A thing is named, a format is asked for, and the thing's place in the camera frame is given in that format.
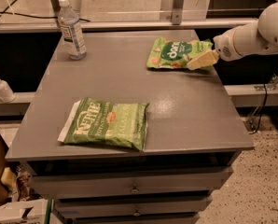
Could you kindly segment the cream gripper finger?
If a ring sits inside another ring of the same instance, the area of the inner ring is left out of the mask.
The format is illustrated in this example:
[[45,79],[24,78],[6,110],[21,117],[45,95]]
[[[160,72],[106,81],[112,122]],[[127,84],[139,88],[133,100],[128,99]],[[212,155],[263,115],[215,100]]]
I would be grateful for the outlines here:
[[208,49],[199,53],[191,61],[187,63],[189,70],[196,70],[203,67],[212,66],[219,60],[219,54],[215,50]]

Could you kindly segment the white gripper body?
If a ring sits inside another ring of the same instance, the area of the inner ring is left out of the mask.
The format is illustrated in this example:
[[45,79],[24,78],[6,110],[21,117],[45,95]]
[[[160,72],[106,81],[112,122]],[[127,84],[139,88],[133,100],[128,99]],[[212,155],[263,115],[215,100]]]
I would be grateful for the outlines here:
[[232,28],[222,35],[214,37],[215,51],[224,61],[230,62],[239,60],[243,57],[243,41],[239,37],[239,29]]

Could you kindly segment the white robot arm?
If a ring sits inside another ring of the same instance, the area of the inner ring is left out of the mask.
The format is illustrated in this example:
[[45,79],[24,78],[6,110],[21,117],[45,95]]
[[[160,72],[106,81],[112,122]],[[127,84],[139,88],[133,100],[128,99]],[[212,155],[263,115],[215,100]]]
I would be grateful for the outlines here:
[[278,54],[278,2],[264,9],[256,22],[240,25],[214,37],[214,49],[207,49],[187,63],[195,70],[217,63],[230,62],[249,55]]

